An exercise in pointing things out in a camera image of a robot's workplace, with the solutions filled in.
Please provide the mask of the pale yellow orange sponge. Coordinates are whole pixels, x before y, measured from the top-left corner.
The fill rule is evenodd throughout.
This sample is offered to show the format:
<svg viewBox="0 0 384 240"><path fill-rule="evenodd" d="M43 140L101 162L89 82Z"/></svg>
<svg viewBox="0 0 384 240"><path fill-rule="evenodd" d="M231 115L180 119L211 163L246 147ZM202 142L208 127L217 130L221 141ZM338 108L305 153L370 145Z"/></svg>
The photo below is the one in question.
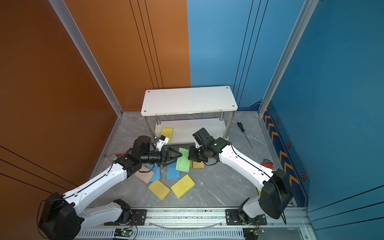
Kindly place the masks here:
<svg viewBox="0 0 384 240"><path fill-rule="evenodd" d="M193 169L204 169L205 164L203 162L193 162Z"/></svg>

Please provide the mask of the yellow green textured sponge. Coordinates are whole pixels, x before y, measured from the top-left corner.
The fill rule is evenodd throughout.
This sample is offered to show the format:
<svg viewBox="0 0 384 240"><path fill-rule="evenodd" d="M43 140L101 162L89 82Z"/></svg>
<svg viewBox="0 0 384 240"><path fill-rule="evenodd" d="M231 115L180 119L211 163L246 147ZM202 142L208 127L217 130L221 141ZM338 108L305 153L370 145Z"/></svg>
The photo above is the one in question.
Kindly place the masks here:
<svg viewBox="0 0 384 240"><path fill-rule="evenodd" d="M173 131L173 128L162 128L161 130L161 136L165 136L169 139L168 144L172 143Z"/></svg>

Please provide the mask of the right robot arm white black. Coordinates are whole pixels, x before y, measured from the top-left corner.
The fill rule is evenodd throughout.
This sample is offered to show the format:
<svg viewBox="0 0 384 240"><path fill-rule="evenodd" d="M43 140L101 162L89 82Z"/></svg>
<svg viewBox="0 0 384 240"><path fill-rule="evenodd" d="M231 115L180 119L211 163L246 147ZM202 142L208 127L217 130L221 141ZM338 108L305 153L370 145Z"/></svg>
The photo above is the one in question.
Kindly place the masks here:
<svg viewBox="0 0 384 240"><path fill-rule="evenodd" d="M282 169L276 171L264 167L238 151L223 138L214 139L205 128L193 134L195 146L189 150L189 160L206 163L216 159L247 178L260 194L247 198L238 208L240 221L249 225L255 218L268 215L286 223L285 209L294 197L289 176Z"/></svg>

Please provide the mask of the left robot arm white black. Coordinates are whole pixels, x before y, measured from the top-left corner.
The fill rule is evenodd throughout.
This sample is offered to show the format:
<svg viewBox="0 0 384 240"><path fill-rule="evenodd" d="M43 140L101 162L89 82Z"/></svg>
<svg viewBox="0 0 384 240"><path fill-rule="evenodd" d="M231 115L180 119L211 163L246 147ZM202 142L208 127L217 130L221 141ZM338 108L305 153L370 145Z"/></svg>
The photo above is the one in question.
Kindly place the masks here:
<svg viewBox="0 0 384 240"><path fill-rule="evenodd" d="M166 167L176 163L182 153L165 144L165 137L154 142L149 136L140 136L132 148L96 177L62 195L50 195L39 206L39 234L49 240L73 240L80 232L105 223L132 225L131 207L121 199L96 208L89 208L89 205L136 172L144 173L144 164Z"/></svg>

